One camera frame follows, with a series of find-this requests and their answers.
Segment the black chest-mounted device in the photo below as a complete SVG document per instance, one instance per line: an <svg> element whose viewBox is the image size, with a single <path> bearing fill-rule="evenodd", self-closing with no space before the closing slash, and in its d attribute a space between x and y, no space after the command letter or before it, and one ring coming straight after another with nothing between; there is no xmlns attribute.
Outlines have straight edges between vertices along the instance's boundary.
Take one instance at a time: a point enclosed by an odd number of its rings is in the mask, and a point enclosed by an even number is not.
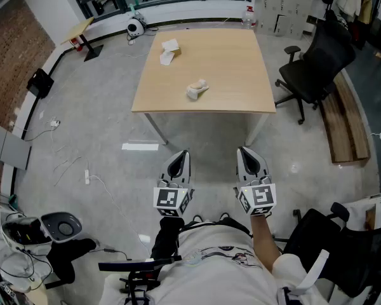
<svg viewBox="0 0 381 305"><path fill-rule="evenodd" d="M121 262L99 262L98 268L104 272L132 272L132 271L155 271L165 265L181 261L180 255L174 255L164 259L146 259Z"/></svg>

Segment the person's white shirt torso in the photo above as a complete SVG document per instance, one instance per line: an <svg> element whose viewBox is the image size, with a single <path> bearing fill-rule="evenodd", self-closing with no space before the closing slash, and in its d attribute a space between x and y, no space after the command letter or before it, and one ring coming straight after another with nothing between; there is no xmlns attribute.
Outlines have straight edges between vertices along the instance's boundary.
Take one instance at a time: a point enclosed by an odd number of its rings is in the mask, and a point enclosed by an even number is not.
<svg viewBox="0 0 381 305"><path fill-rule="evenodd" d="M105 279L99 305L328 305L305 281L300 259L282 254L272 271L259 261L250 235L229 226L185 223L178 235L181 261L165 265L157 286Z"/></svg>

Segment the white table leg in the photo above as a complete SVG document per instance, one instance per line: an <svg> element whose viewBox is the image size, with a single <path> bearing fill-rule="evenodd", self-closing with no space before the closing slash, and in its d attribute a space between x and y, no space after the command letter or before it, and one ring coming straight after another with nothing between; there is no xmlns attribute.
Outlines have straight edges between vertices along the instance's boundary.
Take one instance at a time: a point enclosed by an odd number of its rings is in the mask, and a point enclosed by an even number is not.
<svg viewBox="0 0 381 305"><path fill-rule="evenodd" d="M144 123L149 127L150 131L155 135L157 138L157 141L162 144L166 145L168 143L167 139L164 137L162 131L159 129L158 125L152 118L152 116L149 113L143 113L142 118Z"/></svg>

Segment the black mesh chair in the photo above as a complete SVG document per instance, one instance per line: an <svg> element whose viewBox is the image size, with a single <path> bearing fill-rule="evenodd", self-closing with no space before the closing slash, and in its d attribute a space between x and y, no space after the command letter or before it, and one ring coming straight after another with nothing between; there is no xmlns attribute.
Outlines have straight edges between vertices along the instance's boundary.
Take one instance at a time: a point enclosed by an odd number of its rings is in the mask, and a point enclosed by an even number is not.
<svg viewBox="0 0 381 305"><path fill-rule="evenodd" d="M381 228L353 231L340 227L334 218L349 220L349 211L334 202L331 214L310 209L304 216L293 211L297 226L286 243L284 253L296 255L305 270L315 263L322 250L329 252L320 273L349 297L358 296L366 287L381 282Z"/></svg>

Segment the black box on floor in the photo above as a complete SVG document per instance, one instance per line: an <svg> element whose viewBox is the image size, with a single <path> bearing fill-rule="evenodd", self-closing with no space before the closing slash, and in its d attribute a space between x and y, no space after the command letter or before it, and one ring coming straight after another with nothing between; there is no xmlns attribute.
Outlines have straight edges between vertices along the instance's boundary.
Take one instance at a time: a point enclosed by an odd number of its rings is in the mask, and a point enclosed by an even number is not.
<svg viewBox="0 0 381 305"><path fill-rule="evenodd" d="M45 98L49 94L54 80L41 68L38 68L28 80L27 89L37 98Z"/></svg>

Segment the small wooden side table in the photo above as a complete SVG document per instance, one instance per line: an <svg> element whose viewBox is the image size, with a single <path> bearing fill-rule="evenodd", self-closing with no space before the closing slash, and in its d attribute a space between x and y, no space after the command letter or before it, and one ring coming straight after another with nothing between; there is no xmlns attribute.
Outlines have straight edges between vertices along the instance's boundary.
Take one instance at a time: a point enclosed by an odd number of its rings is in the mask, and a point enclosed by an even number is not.
<svg viewBox="0 0 381 305"><path fill-rule="evenodd" d="M68 32L66 35L65 39L62 41L62 44L66 43L67 41L70 41L72 39L75 39L77 37L80 37L81 40L83 41L84 45L88 49L88 53L86 54L86 57L84 59L84 62L87 62L89 60L92 60L94 58L97 58L101 51L102 48L104 47L102 44L96 47L92 47L91 44L88 42L86 37L84 36L85 30L88 28L88 26L94 21L95 17L90 17L86 19L85 21L80 22L79 24L73 26L71 30Z"/></svg>

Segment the black office chair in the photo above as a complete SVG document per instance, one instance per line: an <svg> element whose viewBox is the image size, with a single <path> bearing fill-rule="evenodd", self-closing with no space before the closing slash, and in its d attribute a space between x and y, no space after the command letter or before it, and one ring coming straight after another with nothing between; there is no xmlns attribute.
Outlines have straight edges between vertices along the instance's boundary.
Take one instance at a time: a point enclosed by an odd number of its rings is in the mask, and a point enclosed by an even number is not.
<svg viewBox="0 0 381 305"><path fill-rule="evenodd" d="M355 60L356 53L349 31L336 20L318 24L308 50L295 60L295 54L300 51L298 46L284 49L290 59L279 69L282 78L277 79L275 85L283 86L291 94L276 101L275 105L295 99L301 115L298 124L301 125L305 121L303 103L317 109L320 102L334 91L336 75Z"/></svg>

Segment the clear water bottle red cap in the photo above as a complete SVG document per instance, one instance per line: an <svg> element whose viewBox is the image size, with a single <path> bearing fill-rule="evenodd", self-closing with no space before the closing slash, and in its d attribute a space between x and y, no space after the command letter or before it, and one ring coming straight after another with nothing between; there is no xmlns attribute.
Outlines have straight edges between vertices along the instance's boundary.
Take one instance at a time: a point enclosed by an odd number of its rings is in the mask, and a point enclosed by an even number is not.
<svg viewBox="0 0 381 305"><path fill-rule="evenodd" d="M245 29L254 29L257 26L257 18L253 6L248 5L246 7L241 23Z"/></svg>

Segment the white paper sheet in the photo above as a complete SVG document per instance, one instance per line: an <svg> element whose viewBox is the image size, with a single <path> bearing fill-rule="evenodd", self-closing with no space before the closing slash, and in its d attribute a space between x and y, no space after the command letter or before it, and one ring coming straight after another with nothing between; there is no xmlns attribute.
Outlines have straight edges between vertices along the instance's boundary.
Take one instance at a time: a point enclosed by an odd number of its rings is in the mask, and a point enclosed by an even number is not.
<svg viewBox="0 0 381 305"><path fill-rule="evenodd" d="M121 149L124 151L157 151L159 144L123 143Z"/></svg>

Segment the person's right forearm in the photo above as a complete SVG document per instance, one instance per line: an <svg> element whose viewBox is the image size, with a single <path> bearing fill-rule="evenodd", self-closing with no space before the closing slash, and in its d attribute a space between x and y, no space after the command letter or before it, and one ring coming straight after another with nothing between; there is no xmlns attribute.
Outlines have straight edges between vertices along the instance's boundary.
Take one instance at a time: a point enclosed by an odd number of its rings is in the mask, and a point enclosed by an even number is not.
<svg viewBox="0 0 381 305"><path fill-rule="evenodd" d="M250 221L255 255L271 272L275 261L281 256L281 253L272 238L265 216L251 216Z"/></svg>

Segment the person's left forearm black sleeve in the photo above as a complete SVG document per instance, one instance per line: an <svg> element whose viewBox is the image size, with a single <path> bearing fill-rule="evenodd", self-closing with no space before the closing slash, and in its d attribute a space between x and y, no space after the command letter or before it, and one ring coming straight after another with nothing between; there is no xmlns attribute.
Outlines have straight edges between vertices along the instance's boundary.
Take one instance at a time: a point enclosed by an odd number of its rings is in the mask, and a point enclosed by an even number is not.
<svg viewBox="0 0 381 305"><path fill-rule="evenodd" d="M167 259L177 252L178 235L185 226L181 217L163 217L159 224L160 230L151 253L154 260Z"/></svg>

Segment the white and grey headset device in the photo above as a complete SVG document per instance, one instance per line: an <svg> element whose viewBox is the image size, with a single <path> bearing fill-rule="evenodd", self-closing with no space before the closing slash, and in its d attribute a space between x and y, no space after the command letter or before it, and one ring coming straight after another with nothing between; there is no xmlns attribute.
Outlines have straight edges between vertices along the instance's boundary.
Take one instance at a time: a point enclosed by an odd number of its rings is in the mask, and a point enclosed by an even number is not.
<svg viewBox="0 0 381 305"><path fill-rule="evenodd" d="M1 225L1 234L12 251L35 256L46 255L52 244L72 240L82 230L81 221L68 212L19 217Z"/></svg>

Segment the white round appliance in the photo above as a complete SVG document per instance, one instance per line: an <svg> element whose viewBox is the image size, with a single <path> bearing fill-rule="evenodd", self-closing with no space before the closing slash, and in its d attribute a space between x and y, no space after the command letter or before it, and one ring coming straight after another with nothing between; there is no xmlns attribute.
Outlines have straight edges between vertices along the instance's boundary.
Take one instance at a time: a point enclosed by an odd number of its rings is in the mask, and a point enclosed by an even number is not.
<svg viewBox="0 0 381 305"><path fill-rule="evenodd" d="M136 38L145 34L147 24L145 23L144 16L136 11L134 15L128 20L126 30L129 37Z"/></svg>

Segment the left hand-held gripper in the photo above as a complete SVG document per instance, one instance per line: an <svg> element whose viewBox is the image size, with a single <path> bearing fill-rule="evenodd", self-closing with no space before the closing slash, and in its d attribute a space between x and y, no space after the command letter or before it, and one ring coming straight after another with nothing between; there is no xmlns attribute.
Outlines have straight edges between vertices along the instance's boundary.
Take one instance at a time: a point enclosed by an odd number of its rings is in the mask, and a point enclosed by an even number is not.
<svg viewBox="0 0 381 305"><path fill-rule="evenodd" d="M190 176L191 157L187 150L174 154L162 165L153 190L153 207L163 217L183 217L194 194Z"/></svg>

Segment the grey panel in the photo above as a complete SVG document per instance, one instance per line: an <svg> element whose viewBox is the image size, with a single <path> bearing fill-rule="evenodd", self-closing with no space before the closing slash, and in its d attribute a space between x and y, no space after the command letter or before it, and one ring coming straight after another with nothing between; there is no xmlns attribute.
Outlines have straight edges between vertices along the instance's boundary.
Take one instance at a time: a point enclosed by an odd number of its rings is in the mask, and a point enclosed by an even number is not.
<svg viewBox="0 0 381 305"><path fill-rule="evenodd" d="M0 126L0 161L20 170L26 170L31 145Z"/></svg>

